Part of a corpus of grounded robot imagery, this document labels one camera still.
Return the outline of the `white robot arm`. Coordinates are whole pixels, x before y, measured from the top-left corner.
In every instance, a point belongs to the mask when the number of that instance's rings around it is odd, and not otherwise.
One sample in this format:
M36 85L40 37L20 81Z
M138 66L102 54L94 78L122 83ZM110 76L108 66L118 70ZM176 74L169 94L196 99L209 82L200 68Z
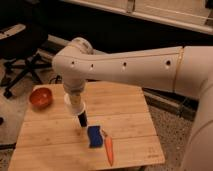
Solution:
M88 79L174 92L199 101L179 171L213 171L213 46L176 46L100 53L86 39L70 41L52 60L69 108L79 116Z

